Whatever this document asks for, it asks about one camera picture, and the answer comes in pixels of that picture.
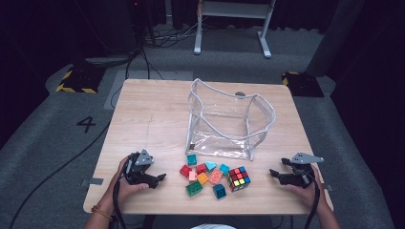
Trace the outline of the dark equipment stand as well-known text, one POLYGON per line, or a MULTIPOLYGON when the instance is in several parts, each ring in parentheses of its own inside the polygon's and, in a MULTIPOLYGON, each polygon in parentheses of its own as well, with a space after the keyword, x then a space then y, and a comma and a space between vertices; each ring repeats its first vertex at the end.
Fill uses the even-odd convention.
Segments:
POLYGON ((139 54, 127 0, 73 0, 109 61, 129 65, 139 54))

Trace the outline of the black yellow striped base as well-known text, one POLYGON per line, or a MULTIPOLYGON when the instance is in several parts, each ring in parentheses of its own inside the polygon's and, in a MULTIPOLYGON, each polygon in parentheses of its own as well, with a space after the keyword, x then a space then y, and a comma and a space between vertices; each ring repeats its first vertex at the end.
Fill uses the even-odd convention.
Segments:
POLYGON ((97 94, 98 86, 105 72, 105 68, 88 67, 79 69, 71 67, 64 74, 55 90, 67 93, 97 94))
POLYGON ((292 96, 324 96, 317 79, 307 73, 285 72, 282 83, 289 88, 292 96))

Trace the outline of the grey column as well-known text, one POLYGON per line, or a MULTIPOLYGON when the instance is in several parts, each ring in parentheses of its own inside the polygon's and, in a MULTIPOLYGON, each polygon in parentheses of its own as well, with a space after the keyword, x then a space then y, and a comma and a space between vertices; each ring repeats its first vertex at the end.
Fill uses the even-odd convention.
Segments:
POLYGON ((322 77, 328 73, 352 29, 365 0, 339 0, 330 26, 325 32, 305 73, 322 77))

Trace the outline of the white metal stand frame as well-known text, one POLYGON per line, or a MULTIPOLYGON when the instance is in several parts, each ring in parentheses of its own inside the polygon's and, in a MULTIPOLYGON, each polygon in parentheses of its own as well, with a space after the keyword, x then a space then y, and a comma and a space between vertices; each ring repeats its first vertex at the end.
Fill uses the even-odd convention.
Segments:
POLYGON ((202 52, 203 17, 219 16, 263 19, 263 29, 257 32, 257 36, 261 44, 264 57, 270 58, 272 54, 266 41, 266 33, 275 7, 275 3, 276 0, 269 0, 269 2, 266 4, 213 2, 210 0, 199 0, 197 6, 197 34, 195 39, 194 54, 199 55, 202 52))

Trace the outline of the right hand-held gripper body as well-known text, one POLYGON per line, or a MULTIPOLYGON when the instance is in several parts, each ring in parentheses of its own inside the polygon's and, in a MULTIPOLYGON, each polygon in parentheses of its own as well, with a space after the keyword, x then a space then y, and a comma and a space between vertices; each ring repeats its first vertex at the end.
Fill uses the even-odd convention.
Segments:
POLYGON ((297 153, 290 159, 296 166, 289 166, 295 176, 300 178, 298 186, 307 188, 314 181, 314 172, 312 170, 312 163, 324 162, 321 156, 313 156, 305 153, 297 153))

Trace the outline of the person's white clothing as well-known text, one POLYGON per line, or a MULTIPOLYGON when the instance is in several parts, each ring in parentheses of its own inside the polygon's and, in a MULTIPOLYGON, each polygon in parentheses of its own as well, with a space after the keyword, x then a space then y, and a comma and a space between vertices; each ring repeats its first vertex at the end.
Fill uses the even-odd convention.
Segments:
POLYGON ((190 229, 236 229, 236 228, 226 224, 204 223, 201 225, 194 226, 190 229))

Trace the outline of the person's left hand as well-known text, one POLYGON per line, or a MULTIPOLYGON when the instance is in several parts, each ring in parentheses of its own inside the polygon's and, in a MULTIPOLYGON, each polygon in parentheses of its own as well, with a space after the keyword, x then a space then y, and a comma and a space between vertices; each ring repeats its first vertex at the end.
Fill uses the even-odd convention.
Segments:
POLYGON ((125 178, 120 177, 122 168, 124 167, 128 157, 126 156, 121 160, 117 167, 117 172, 113 175, 109 187, 107 188, 105 194, 103 195, 104 205, 113 205, 113 192, 116 183, 119 181, 119 191, 117 195, 117 202, 122 203, 128 197, 134 195, 135 193, 147 190, 149 185, 147 183, 131 185, 125 178))

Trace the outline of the green toy brick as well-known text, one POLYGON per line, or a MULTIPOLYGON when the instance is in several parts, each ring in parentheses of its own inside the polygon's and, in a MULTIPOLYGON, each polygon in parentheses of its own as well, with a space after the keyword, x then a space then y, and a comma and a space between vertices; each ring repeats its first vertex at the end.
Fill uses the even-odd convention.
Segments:
POLYGON ((185 190, 188 196, 193 197, 203 189, 202 187, 203 186, 198 181, 194 181, 186 185, 185 190))

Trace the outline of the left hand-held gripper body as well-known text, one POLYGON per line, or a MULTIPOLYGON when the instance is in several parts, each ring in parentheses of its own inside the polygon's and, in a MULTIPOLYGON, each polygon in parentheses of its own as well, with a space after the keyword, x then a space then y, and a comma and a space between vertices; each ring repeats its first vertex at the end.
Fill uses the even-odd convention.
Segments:
POLYGON ((147 183, 153 185, 154 178, 146 174, 146 170, 154 163, 153 158, 145 149, 128 156, 124 166, 124 176, 131 184, 147 183))

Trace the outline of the multicoloured puzzle cube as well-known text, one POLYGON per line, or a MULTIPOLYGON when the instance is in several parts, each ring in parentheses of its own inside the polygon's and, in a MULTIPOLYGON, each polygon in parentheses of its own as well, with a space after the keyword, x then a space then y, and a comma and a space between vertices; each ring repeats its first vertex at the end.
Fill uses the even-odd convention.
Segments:
POLYGON ((227 183, 231 192, 246 188, 250 182, 250 177, 244 166, 231 169, 227 173, 227 183))

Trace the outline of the salmon toy brick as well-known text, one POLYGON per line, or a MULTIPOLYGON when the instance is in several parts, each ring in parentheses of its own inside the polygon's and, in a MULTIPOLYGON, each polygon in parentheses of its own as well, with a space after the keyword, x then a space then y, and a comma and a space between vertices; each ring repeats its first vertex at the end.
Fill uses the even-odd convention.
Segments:
POLYGON ((209 182, 213 185, 216 185, 220 182, 223 172, 219 169, 214 169, 209 177, 209 182))

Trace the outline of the person's right hand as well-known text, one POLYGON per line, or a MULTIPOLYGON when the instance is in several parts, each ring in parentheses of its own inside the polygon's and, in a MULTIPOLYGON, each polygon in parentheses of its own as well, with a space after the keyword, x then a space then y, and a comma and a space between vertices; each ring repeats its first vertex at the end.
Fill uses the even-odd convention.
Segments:
POLYGON ((320 194, 316 212, 322 212, 323 210, 326 210, 329 205, 327 203, 325 191, 319 178, 318 170, 315 167, 312 167, 312 170, 314 172, 315 181, 310 186, 308 186, 307 188, 302 188, 299 186, 288 184, 286 188, 293 194, 298 196, 308 206, 308 208, 311 208, 313 203, 315 202, 315 188, 318 188, 320 194))

